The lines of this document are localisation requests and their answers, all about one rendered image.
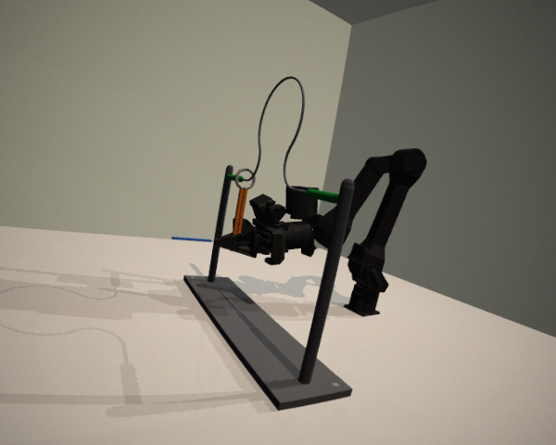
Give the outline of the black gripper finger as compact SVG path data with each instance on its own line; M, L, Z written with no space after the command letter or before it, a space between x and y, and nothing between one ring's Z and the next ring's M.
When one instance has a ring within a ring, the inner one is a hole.
M249 225L242 234L215 240L215 246L255 259L257 258L257 228Z
M242 234L242 233L243 233L243 232L244 232L245 230L246 230L246 223L242 222L241 234ZM224 236L222 236L222 237L219 237L219 238L216 238L216 239L214 239L214 245L215 245L215 240L217 240L217 239L220 239L220 238L224 238L224 237L226 237L226 236L230 236L230 235L232 235L232 233L230 233L230 234L228 234L228 235L224 235Z

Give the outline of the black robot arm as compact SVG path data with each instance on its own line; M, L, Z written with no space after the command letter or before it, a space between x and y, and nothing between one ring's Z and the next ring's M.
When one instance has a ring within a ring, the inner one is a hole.
M395 226L402 204L412 185L419 180L425 170L427 159L419 148L400 149L393 155L370 157L353 181L354 195L347 220L346 242L353 220L361 205L366 201L379 179L389 172L389 185L383 201L373 219L373 225L366 239L347 256L348 268L354 284L349 304L344 307L362 317L380 314L376 303L381 293L385 293L389 283L382 274L385 263L385 244ZM318 199L286 187L285 207L264 194L249 200L256 216L253 224L263 223L280 229L285 222L279 222L286 213L291 219L302 222L289 222L294 232L291 249L301 248L301 254L312 257L317 249L315 240L329 249L334 226L336 205L324 216L318 214ZM313 230L312 230L313 228Z

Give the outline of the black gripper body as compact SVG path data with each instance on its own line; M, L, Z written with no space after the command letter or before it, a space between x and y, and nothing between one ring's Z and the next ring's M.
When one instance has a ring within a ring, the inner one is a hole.
M267 228L264 228L267 227ZM284 254L294 244L294 232L292 226L286 222L282 228L269 227L261 222L255 222L257 228L257 254L271 255L264 262L272 265L281 264Z

